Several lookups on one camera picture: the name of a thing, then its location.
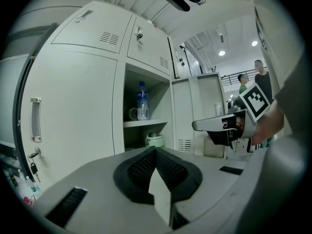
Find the ceiling light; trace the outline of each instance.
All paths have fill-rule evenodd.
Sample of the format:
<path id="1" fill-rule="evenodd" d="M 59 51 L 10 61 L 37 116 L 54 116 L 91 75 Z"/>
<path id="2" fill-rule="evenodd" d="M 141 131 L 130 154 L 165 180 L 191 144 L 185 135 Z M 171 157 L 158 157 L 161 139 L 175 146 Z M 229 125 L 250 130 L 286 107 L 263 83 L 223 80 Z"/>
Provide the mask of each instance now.
<path id="1" fill-rule="evenodd" d="M 224 50 L 219 52 L 219 56 L 223 56 L 223 55 L 225 55 L 225 51 Z"/>

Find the key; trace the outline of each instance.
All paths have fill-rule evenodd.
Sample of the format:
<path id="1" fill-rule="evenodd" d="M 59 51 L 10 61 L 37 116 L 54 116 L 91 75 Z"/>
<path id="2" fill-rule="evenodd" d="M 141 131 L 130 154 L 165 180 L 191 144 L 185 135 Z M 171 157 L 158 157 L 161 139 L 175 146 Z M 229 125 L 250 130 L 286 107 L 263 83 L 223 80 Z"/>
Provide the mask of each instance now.
<path id="1" fill-rule="evenodd" d="M 37 173 L 37 172 L 38 172 L 38 168 L 37 168 L 36 164 L 35 164 L 35 163 L 31 163 L 31 164 L 30 164 L 30 169 L 31 169 L 31 172 L 33 173 L 33 175 L 36 175 L 36 177 L 37 177 L 39 183 L 41 183 L 41 182 L 40 182 L 40 179 L 39 179 L 39 177 L 38 177 L 38 173 Z"/>

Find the plastic bottle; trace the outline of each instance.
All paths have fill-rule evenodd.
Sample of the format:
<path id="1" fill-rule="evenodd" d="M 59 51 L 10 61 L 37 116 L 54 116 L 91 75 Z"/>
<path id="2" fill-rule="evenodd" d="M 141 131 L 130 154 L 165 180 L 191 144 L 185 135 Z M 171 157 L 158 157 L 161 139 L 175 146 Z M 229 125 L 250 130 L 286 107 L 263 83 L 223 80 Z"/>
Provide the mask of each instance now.
<path id="1" fill-rule="evenodd" d="M 23 183 L 26 183 L 24 173 L 20 169 L 19 169 L 19 178 L 23 181 Z"/>
<path id="2" fill-rule="evenodd" d="M 37 189 L 34 185 L 34 183 L 31 181 L 31 179 L 29 178 L 29 176 L 26 176 L 26 184 L 31 188 L 31 190 L 33 192 L 35 192 Z"/>
<path id="3" fill-rule="evenodd" d="M 140 81 L 140 91 L 137 93 L 137 119 L 150 119 L 150 112 L 148 109 L 148 93 L 145 89 L 145 83 L 143 81 Z"/>

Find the black slot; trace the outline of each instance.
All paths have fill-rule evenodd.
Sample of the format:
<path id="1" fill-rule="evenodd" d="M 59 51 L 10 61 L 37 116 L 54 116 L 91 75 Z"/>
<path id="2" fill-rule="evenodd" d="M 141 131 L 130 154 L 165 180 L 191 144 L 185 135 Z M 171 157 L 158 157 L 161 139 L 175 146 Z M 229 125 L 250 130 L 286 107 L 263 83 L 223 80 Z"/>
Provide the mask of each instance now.
<path id="1" fill-rule="evenodd" d="M 220 168 L 220 171 L 230 173 L 230 174 L 235 174 L 235 175 L 241 175 L 243 172 L 243 169 L 229 167 L 229 166 L 222 166 Z"/>
<path id="2" fill-rule="evenodd" d="M 73 188 L 62 201 L 46 216 L 48 220 L 64 228 L 72 217 L 78 205 L 86 196 L 87 191 L 78 187 Z"/>

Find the ventilation slot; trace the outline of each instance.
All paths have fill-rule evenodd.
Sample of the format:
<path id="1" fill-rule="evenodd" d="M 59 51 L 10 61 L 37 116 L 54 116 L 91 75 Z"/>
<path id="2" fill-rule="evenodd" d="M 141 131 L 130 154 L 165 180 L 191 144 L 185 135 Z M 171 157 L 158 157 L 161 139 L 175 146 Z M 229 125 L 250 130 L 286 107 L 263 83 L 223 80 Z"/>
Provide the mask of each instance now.
<path id="1" fill-rule="evenodd" d="M 86 196 L 87 191 L 78 187 L 72 189 L 69 194 L 46 216 L 48 220 L 56 225 L 64 228 L 83 198 Z"/>
<path id="2" fill-rule="evenodd" d="M 192 143 L 190 139 L 178 139 L 177 140 L 178 151 L 190 152 L 192 150 Z"/>
<path id="3" fill-rule="evenodd" d="M 111 39 L 109 40 L 109 43 L 113 45 L 117 45 L 118 40 L 119 40 L 119 36 L 112 35 Z"/>
<path id="4" fill-rule="evenodd" d="M 108 32 L 104 32 L 99 40 L 113 45 L 117 45 L 119 36 L 112 35 L 111 33 Z"/>
<path id="5" fill-rule="evenodd" d="M 160 57 L 160 65 L 163 66 L 164 68 L 169 69 L 168 61 L 165 60 L 163 57 Z"/>

